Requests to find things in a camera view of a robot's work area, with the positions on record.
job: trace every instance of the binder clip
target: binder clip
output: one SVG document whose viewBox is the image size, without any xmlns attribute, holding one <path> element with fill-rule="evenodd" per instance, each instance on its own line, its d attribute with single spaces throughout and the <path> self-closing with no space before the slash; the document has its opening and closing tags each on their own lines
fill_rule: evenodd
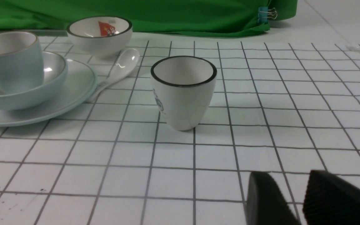
<svg viewBox="0 0 360 225">
<path fill-rule="evenodd" d="M 257 23 L 266 24 L 268 19 L 276 19 L 277 11 L 276 8 L 269 9 L 268 7 L 259 7 L 257 13 Z"/>
</svg>

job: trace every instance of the cup logo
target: cup logo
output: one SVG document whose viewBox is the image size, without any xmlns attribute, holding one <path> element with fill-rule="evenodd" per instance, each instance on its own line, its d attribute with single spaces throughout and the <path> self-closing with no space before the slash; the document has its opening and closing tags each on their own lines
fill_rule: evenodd
<svg viewBox="0 0 360 225">
<path fill-rule="evenodd" d="M 116 34 L 116 28 L 109 23 L 98 21 L 100 26 L 101 37 L 114 36 Z"/>
<path fill-rule="evenodd" d="M 160 111 L 162 114 L 165 114 L 165 113 L 163 112 L 163 104 L 162 104 L 162 102 L 159 100 L 158 96 L 156 95 L 155 89 L 153 89 L 152 91 L 154 92 L 156 105 L 159 107 L 159 111 Z"/>
</svg>

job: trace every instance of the white table surface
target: white table surface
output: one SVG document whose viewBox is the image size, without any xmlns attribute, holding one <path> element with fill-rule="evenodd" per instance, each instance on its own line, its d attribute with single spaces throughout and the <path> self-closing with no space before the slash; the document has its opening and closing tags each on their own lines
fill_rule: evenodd
<svg viewBox="0 0 360 225">
<path fill-rule="evenodd" d="M 360 3 L 300 1 L 272 25 L 231 42 L 136 33 L 141 67 L 94 104 L 0 128 L 0 225 L 245 225 L 250 171 L 270 172 L 305 224 L 311 169 L 360 188 L 360 54 L 345 51 L 360 44 Z M 109 75 L 113 62 L 41 40 Z M 171 130 L 154 105 L 148 69 L 169 54 L 206 57 L 220 73 L 194 131 Z"/>
</svg>

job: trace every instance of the bowl rim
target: bowl rim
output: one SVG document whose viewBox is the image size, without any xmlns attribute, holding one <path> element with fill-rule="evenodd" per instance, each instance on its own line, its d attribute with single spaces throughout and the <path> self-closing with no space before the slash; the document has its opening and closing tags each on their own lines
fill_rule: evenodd
<svg viewBox="0 0 360 225">
<path fill-rule="evenodd" d="M 196 83 L 196 84 L 173 84 L 173 83 L 169 83 L 169 82 L 166 82 L 166 81 L 163 81 L 161 78 L 159 78 L 158 76 L 156 76 L 155 72 L 154 72 L 154 69 L 157 65 L 159 65 L 161 62 L 163 61 L 166 61 L 166 60 L 169 60 L 169 59 L 172 59 L 172 58 L 194 58 L 194 59 L 198 59 L 198 60 L 203 60 L 203 61 L 206 61 L 207 63 L 209 63 L 209 65 L 212 67 L 212 70 L 213 70 L 213 73 L 212 75 L 200 82 L 200 83 Z M 158 82 L 162 83 L 162 84 L 165 84 L 165 85 L 169 85 L 169 86 L 172 86 L 172 87 L 179 87 L 179 88 L 190 88 L 190 87 L 198 87 L 198 86 L 201 86 L 203 84 L 207 84 L 209 82 L 211 82 L 214 78 L 216 78 L 216 75 L 218 73 L 218 70 L 216 69 L 216 67 L 214 66 L 213 63 L 209 62 L 208 60 L 204 59 L 204 58 L 201 58 L 201 57 L 194 57 L 194 56 L 173 56 L 173 57 L 166 57 L 164 59 L 161 59 L 159 61 L 157 61 L 156 63 L 154 63 L 154 65 L 151 67 L 151 76 Z"/>
<path fill-rule="evenodd" d="M 64 71 L 65 71 L 66 68 L 68 67 L 68 64 L 67 64 L 67 62 L 66 62 L 66 59 L 65 59 L 63 56 L 61 56 L 61 55 L 59 55 L 59 54 L 57 54 L 57 53 L 54 53 L 54 52 L 43 51 L 43 53 L 53 54 L 53 55 L 59 56 L 59 57 L 61 58 L 61 60 L 64 62 L 64 67 L 63 67 L 63 69 L 59 72 L 59 75 L 56 76 L 53 80 L 51 80 L 51 81 L 49 81 L 49 82 L 47 82 L 47 83 L 45 83 L 45 84 L 41 84 L 40 86 L 35 87 L 35 88 L 33 88 L 33 89 L 30 89 L 30 90 L 28 90 L 28 91 L 23 91 L 23 92 L 19 92 L 19 93 L 15 93 L 15 94 L 0 94 L 0 98 L 1 98 L 1 97 L 13 97 L 13 96 L 25 94 L 25 93 L 28 93 L 28 92 L 31 92 L 31 91 L 36 91 L 36 90 L 38 90 L 38 89 L 40 89 L 40 88 L 42 88 L 42 87 L 44 87 L 44 86 L 46 86 L 46 85 L 49 85 L 50 83 L 52 83 L 54 80 L 58 79 L 59 77 L 64 76 Z"/>
<path fill-rule="evenodd" d="M 34 37 L 36 37 L 36 40 L 30 44 L 29 46 L 23 48 L 23 49 L 20 49 L 20 50 L 17 50 L 17 51 L 14 51 L 14 52 L 9 52 L 9 53 L 4 53 L 4 54 L 0 54 L 0 57 L 1 56 L 6 56 L 6 55 L 10 55 L 10 54 L 16 54 L 16 53 L 20 53 L 20 52 L 23 52 L 25 50 L 28 50 L 29 48 L 33 47 L 35 44 L 39 43 L 39 38 L 36 34 L 30 32 L 30 31 L 22 31 L 22 30 L 12 30 L 12 31 L 3 31 L 3 32 L 0 32 L 0 35 L 3 35 L 3 34 L 8 34 L 8 33 L 26 33 L 26 34 L 31 34 L 33 35 Z"/>
<path fill-rule="evenodd" d="M 81 35 L 74 34 L 72 31 L 70 31 L 70 27 L 71 27 L 74 23 L 77 23 L 77 22 L 82 21 L 82 20 L 85 20 L 85 19 L 97 18 L 97 17 L 119 18 L 119 19 L 122 19 L 122 20 L 126 21 L 126 22 L 129 24 L 129 27 L 127 27 L 126 30 L 124 30 L 123 32 L 120 32 L 119 34 L 115 34 L 115 35 L 112 35 L 112 36 L 106 36 L 106 37 L 88 37 L 88 36 L 81 36 Z M 95 16 L 95 17 L 85 17 L 85 18 L 83 18 L 83 19 L 76 20 L 76 21 L 70 23 L 70 24 L 66 27 L 66 32 L 69 33 L 70 35 L 73 35 L 73 36 L 75 36 L 75 37 L 80 37 L 80 38 L 89 38 L 89 39 L 93 39 L 93 38 L 111 38 L 111 37 L 116 37 L 116 36 L 118 36 L 118 35 L 120 35 L 120 34 L 124 34 L 124 33 L 128 32 L 131 28 L 133 28 L 133 23 L 131 23 L 130 20 L 125 19 L 125 18 L 123 18 L 123 17 Z"/>
</svg>

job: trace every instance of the spoon handle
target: spoon handle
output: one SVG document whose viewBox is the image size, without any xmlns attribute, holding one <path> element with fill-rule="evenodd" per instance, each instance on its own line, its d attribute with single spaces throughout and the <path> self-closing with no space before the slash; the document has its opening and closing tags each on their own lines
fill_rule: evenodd
<svg viewBox="0 0 360 225">
<path fill-rule="evenodd" d="M 123 78 L 125 78 L 126 76 L 122 76 L 122 77 L 108 77 L 106 78 L 104 81 L 101 81 L 99 84 L 97 84 L 97 87 L 95 88 L 94 92 L 92 93 L 92 95 L 86 100 L 86 102 L 88 103 L 93 103 L 95 101 L 95 98 L 98 96 L 98 94 L 103 91 L 105 88 L 111 86 L 112 84 L 115 84 L 119 81 L 121 81 Z"/>
</svg>

